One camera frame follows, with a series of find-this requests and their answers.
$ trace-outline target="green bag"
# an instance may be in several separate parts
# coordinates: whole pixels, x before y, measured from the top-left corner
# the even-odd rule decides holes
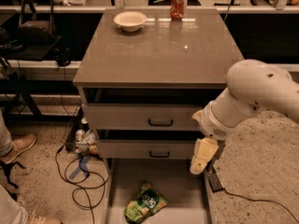
[[[143,182],[141,190],[124,209],[124,215],[128,223],[140,224],[147,217],[153,216],[168,205],[168,201],[151,188],[151,184]]]

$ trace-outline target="floor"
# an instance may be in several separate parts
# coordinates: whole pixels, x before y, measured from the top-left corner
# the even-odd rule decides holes
[[[42,112],[72,115],[78,110],[78,97],[50,98],[53,104],[45,105],[45,97],[35,98]],[[56,216],[64,224],[93,223],[90,210],[79,207],[72,198],[76,186],[66,183],[59,175],[55,155],[64,144],[69,131],[68,122],[39,122],[9,120],[7,124],[13,136],[36,133],[37,142],[27,152],[20,155],[18,161],[26,169],[14,167],[11,180],[20,187],[14,189],[7,184],[0,172],[0,183],[18,195],[18,203],[29,212],[43,216]],[[261,202],[227,194],[225,191],[212,193],[212,207],[215,223],[271,223],[295,224],[299,219],[299,125],[274,111],[264,111],[256,118],[241,123],[236,132],[227,139],[227,145],[215,167],[228,192],[242,195]],[[57,156],[62,175],[76,175],[77,157],[64,148]],[[107,180],[105,165],[92,158],[87,162],[89,171],[99,175],[90,175],[80,185],[96,187]],[[78,172],[71,181],[77,182],[84,177]],[[103,188],[89,189],[92,205],[100,202]],[[75,191],[80,204],[88,205],[83,191]],[[93,209],[95,221],[100,224],[103,214],[103,202]]]

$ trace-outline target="person's foot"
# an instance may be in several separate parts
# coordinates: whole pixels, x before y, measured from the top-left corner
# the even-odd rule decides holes
[[[38,215],[29,215],[27,224],[61,224],[60,219],[55,217],[41,217]]]
[[[36,142],[36,136],[34,134],[27,134],[19,139],[11,141],[12,149],[7,155],[1,156],[0,161],[8,164],[12,163],[20,154],[31,148]]]

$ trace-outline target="soda can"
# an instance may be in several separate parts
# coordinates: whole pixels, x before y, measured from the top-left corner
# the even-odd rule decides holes
[[[184,17],[185,0],[171,0],[170,17],[172,20],[181,21]]]

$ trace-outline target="cabinet top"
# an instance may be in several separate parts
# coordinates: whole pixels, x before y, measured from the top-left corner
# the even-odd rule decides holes
[[[76,86],[223,86],[228,69],[243,59],[216,9],[188,9],[182,21],[171,21],[169,9],[136,9],[147,21],[132,33],[113,22],[126,10],[105,11],[74,78]]]

